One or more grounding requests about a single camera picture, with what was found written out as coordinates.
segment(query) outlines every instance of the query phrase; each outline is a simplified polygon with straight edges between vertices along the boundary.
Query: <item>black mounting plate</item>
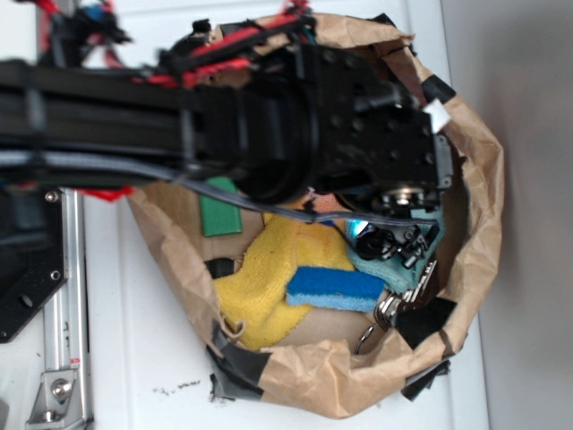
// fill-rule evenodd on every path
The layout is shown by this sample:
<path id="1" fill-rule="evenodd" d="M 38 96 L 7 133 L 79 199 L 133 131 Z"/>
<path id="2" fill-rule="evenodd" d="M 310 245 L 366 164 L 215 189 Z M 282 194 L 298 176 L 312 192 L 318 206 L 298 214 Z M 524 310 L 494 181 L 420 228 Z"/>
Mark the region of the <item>black mounting plate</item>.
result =
<path id="1" fill-rule="evenodd" d="M 51 193 L 51 198 L 44 198 Z M 0 344 L 8 343 L 64 284 L 64 214 L 61 190 L 43 188 L 38 197 L 44 209 L 47 246 L 20 251 L 0 248 Z"/>

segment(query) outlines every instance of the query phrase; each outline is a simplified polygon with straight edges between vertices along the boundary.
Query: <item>blue sponge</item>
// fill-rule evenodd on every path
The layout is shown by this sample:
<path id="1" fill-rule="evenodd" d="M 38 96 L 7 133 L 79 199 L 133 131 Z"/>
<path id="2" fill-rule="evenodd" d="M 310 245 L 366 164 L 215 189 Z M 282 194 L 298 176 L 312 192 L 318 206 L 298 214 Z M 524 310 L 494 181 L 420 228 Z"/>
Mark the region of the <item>blue sponge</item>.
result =
<path id="1" fill-rule="evenodd" d="M 301 266 L 286 287 L 286 302 L 370 312 L 383 289 L 384 279 L 360 271 Z"/>

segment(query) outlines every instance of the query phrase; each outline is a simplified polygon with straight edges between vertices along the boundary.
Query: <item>teal cloth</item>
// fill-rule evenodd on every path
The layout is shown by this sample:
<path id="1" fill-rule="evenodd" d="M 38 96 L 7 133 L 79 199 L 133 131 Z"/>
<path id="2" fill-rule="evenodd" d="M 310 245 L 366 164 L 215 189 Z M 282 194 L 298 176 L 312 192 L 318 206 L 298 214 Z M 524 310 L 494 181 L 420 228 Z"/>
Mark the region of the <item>teal cloth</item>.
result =
<path id="1" fill-rule="evenodd" d="M 368 273 L 369 275 L 376 276 L 377 278 L 382 278 L 386 281 L 385 288 L 388 291 L 402 294 L 410 289 L 415 289 L 420 277 L 422 276 L 423 268 L 428 263 L 430 256 L 438 246 L 438 243 L 444 237 L 446 233 L 446 226 L 444 224 L 443 213 L 440 210 L 434 212 L 426 212 L 425 210 L 412 211 L 412 218 L 420 219 L 436 219 L 440 225 L 440 232 L 430 245 L 428 251 L 426 251 L 426 256 L 420 258 L 414 265 L 412 269 L 407 269 L 402 265 L 403 259 L 400 255 L 396 254 L 388 260 L 364 260 L 358 256 L 358 254 L 350 247 L 347 248 L 348 259 L 356 267 L 358 271 L 363 273 Z M 346 232 L 352 242 L 355 241 L 357 223 L 360 221 L 348 221 L 346 224 Z M 426 235 L 430 230 L 428 226 L 420 226 L 423 234 Z"/>

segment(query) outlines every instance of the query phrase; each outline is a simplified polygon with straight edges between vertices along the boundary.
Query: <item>metal bracket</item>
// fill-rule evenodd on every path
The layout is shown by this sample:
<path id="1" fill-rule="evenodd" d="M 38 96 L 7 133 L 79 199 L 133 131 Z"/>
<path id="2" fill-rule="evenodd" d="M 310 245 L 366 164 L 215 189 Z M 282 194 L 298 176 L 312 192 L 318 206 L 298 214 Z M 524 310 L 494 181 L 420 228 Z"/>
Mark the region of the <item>metal bracket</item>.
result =
<path id="1" fill-rule="evenodd" d="M 46 372 L 26 430 L 84 429 L 92 420 L 83 200 L 66 190 L 67 281 L 44 306 Z"/>
<path id="2" fill-rule="evenodd" d="M 85 424 L 81 413 L 81 392 L 76 387 L 77 377 L 75 370 L 42 374 L 26 430 L 70 428 L 78 422 Z"/>

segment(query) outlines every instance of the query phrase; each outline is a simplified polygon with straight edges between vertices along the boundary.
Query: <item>screw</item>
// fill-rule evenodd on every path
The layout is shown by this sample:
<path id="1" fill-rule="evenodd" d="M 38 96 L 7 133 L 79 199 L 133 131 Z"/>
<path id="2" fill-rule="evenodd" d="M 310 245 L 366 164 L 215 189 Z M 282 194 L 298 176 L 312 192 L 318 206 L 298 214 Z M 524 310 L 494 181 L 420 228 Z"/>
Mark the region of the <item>screw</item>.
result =
<path id="1" fill-rule="evenodd" d="M 355 132 L 361 132 L 364 129 L 364 121 L 360 118 L 355 118 L 352 120 L 352 129 Z"/>
<path id="2" fill-rule="evenodd" d="M 426 152 L 423 156 L 423 161 L 425 164 L 433 165 L 434 164 L 434 157 L 431 152 Z"/>
<path id="3" fill-rule="evenodd" d="M 398 129 L 398 124 L 393 119 L 390 119 L 386 123 L 386 128 L 388 129 L 389 132 L 396 132 L 396 130 Z"/>
<path id="4" fill-rule="evenodd" d="M 42 421 L 45 423 L 56 421 L 56 412 L 54 410 L 47 410 L 42 414 Z"/>
<path id="5" fill-rule="evenodd" d="M 60 398 L 72 390 L 72 385 L 65 379 L 57 379 L 52 383 L 52 394 L 54 397 Z"/>
<path id="6" fill-rule="evenodd" d="M 343 122 L 344 120 L 340 115 L 333 115 L 330 117 L 330 125 L 332 125 L 334 128 L 340 128 Z"/>
<path id="7" fill-rule="evenodd" d="M 60 196 L 55 191 L 48 191 L 45 195 L 46 202 L 55 203 L 60 200 Z"/>
<path id="8" fill-rule="evenodd" d="M 322 52 L 322 60 L 331 65 L 332 63 L 334 63 L 337 59 L 337 56 L 334 54 L 334 52 L 332 52 L 329 49 L 326 49 L 324 52 Z"/>
<path id="9" fill-rule="evenodd" d="M 389 155 L 390 155 L 390 159 L 392 161 L 398 161 L 400 159 L 400 151 L 399 150 L 391 150 Z"/>
<path id="10" fill-rule="evenodd" d="M 356 59 L 353 56 L 347 56 L 344 59 L 344 64 L 349 69 L 354 69 L 356 67 Z"/>

